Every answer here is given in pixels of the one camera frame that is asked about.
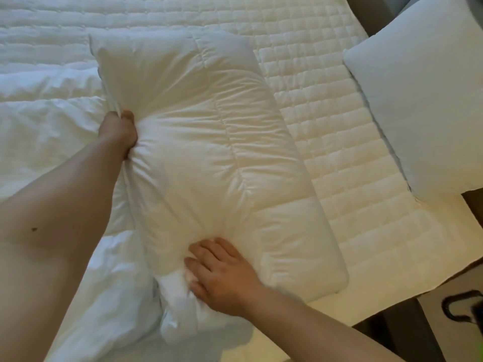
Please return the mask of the person's right hand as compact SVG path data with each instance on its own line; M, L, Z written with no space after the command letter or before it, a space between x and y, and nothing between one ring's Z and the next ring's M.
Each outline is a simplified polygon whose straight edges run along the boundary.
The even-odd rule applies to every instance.
M186 269L194 277L192 281L212 282L212 300L204 304L214 311L248 320L257 297L264 294L266 286L249 261L226 239L204 239L197 243L217 243L223 248L220 265L204 265L191 252L184 259Z

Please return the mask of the person's left hand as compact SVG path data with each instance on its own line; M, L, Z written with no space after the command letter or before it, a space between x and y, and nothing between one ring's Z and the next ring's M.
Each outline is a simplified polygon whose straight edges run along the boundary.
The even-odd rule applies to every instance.
M138 134L135 127L135 137L127 137L121 130L121 113L116 111L109 111L104 116L99 130L98 136L101 139L106 139L113 142L118 150L123 154L123 159L129 157L130 150L136 145Z

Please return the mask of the long white stitched pillow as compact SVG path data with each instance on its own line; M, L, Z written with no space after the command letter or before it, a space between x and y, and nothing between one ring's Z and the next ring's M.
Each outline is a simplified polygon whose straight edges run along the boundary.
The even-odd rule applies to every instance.
M339 245L246 38L104 30L89 46L109 103L136 119L126 185L164 341L238 322L189 291L184 258L203 239L228 240L266 285L305 302L347 287Z

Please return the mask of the person's right forearm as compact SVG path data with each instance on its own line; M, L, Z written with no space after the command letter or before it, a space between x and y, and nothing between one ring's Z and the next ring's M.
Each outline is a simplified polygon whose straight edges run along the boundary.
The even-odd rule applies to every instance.
M354 328L262 286L241 314L294 362L405 362Z

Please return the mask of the person's left forearm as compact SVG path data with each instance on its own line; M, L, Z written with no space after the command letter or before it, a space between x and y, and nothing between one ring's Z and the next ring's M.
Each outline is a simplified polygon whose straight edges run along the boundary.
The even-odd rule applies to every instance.
M0 362L42 362L107 228L123 164L97 139L0 206Z

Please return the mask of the white crumpled duvet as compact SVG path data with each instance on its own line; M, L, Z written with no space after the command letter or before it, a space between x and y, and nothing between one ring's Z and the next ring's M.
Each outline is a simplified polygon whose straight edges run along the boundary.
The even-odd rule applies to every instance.
M0 72L0 362L100 362L160 317L95 68Z

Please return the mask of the white quilted mattress pad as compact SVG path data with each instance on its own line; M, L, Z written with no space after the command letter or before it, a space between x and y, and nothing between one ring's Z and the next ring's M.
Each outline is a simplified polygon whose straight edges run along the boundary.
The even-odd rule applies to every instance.
M430 291L483 256L483 229L461 196L436 205L408 190L342 62L367 37L346 0L0 0L0 75L30 90L0 100L0 200L73 155L96 135L106 100L89 34L181 27L249 39L350 275L311 303L355 325ZM285 362L250 325L175 346L132 217L126 167L106 235L46 362Z

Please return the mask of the white square pillow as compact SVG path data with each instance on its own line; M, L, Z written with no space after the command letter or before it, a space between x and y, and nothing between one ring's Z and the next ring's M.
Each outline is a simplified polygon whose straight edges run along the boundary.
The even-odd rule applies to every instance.
M419 0L343 62L415 196L483 188L483 0Z

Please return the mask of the dark bed frame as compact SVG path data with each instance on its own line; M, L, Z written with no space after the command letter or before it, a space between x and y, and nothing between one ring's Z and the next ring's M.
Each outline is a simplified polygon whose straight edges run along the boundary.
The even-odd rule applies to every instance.
M353 328L406 362L446 362L416 298L393 305Z

